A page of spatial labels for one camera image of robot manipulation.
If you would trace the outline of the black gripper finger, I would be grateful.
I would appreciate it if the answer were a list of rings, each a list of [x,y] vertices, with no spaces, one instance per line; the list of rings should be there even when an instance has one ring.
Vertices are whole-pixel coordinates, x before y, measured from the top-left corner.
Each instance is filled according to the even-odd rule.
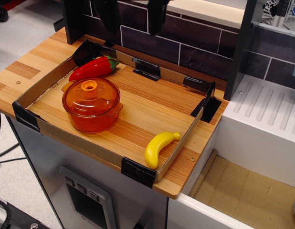
[[[97,12],[100,19],[109,33],[117,33],[120,28],[120,14],[116,0],[98,0]]]
[[[160,33],[161,27],[165,23],[168,3],[169,0],[148,1],[148,31],[151,36],[155,36]]]

